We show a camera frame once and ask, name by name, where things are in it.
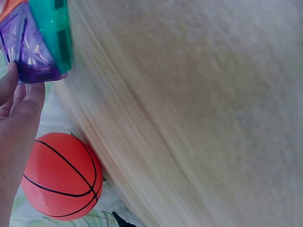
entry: skin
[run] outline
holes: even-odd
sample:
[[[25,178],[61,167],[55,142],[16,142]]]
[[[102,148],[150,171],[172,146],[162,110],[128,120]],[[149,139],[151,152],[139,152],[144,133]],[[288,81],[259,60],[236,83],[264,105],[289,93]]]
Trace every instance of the skin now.
[[[44,83],[17,85],[15,63],[0,79],[0,220],[9,226],[15,195],[33,147],[45,100]]]

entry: orange magnetic tile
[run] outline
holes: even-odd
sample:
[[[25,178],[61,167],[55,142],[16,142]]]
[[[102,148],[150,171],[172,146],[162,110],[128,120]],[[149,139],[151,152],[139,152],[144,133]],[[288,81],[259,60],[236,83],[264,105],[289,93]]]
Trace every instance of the orange magnetic tile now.
[[[3,13],[0,15],[0,21],[2,21],[11,11],[16,8],[22,2],[28,2],[28,0],[8,0]]]

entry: purple magnetic tile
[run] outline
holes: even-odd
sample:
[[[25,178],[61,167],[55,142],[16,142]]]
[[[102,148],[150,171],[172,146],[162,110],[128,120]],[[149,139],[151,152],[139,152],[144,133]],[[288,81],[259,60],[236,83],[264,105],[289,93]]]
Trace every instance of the purple magnetic tile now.
[[[23,21],[24,11],[17,7],[0,22],[1,49],[7,64],[19,58]]]
[[[20,80],[24,83],[64,78],[57,69],[29,10],[21,40],[19,71]]]
[[[0,22],[1,46],[6,63],[15,61],[19,83],[60,80],[61,75],[27,3],[20,3]]]

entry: basketball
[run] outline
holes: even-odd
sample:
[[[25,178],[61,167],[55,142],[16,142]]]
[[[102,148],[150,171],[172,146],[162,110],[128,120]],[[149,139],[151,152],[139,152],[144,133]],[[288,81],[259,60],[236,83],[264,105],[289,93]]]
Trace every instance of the basketball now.
[[[101,164],[76,137],[49,133],[35,141],[21,185],[29,202],[53,219],[83,217],[102,191]]]

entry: black seam line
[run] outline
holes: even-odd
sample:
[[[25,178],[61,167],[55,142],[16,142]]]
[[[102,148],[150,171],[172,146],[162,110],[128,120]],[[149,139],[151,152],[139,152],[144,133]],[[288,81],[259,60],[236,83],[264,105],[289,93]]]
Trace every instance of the black seam line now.
[[[37,183],[35,183],[34,181],[30,180],[25,174],[23,174],[23,176],[32,184],[36,185],[37,187],[41,188],[41,189],[44,189],[46,191],[49,191],[49,192],[54,192],[54,193],[57,193],[57,194],[61,194],[61,195],[66,195],[66,196],[71,196],[71,197],[81,197],[81,196],[85,196],[85,195],[88,195],[92,189],[88,190],[86,193],[83,193],[83,194],[69,194],[69,193],[64,193],[64,192],[59,192],[59,191],[56,191],[56,190],[53,190],[53,189],[50,189],[50,188],[46,188],[46,187],[43,187]]]
[[[52,148],[51,146],[49,146],[47,143],[44,143],[43,141],[36,140],[36,142],[44,144],[49,149],[51,149],[53,152],[55,152],[57,155],[59,155],[67,164],[70,165],[71,168],[73,168],[77,172],[77,174],[86,182],[86,184],[89,186],[89,188],[91,190],[93,190],[93,187],[88,183],[88,181],[85,179],[85,177],[62,154],[60,154],[58,151],[56,151],[54,148]]]
[[[83,147],[86,149],[86,151],[87,151],[87,153],[89,154],[89,157],[90,157],[90,159],[91,159],[91,162],[93,163],[94,172],[95,172],[95,180],[94,180],[94,183],[93,183],[93,186],[91,187],[91,189],[92,189],[92,191],[93,191],[93,193],[94,193],[94,195],[95,195],[96,201],[98,201],[98,200],[97,200],[97,193],[95,193],[95,190],[94,190],[94,187],[95,187],[95,184],[96,184],[96,181],[97,181],[97,170],[96,170],[95,162],[94,162],[92,156],[90,155],[89,150],[87,150],[86,146],[84,145],[84,143],[83,143],[80,139],[78,139],[78,138],[76,138],[76,139],[77,139],[77,140],[83,145]]]
[[[101,184],[100,184],[100,186],[99,186],[99,189],[98,189],[97,194],[99,193],[102,184],[103,184],[103,182],[101,181]],[[94,199],[95,199],[95,196],[91,199],[91,201],[88,202],[88,204],[86,204],[86,205],[85,205],[84,207],[82,207],[80,210],[77,210],[77,211],[75,211],[75,212],[73,212],[73,213],[70,213],[70,214],[61,215],[61,216],[52,216],[52,215],[49,215],[49,214],[45,214],[45,213],[43,213],[43,212],[41,212],[41,213],[43,213],[43,214],[45,214],[45,215],[47,215],[47,216],[53,217],[53,218],[63,218],[63,217],[70,216],[70,215],[73,215],[73,214],[75,214],[75,213],[78,213],[78,212],[80,212],[81,210],[85,209],[88,205],[91,204],[91,202],[94,201]]]

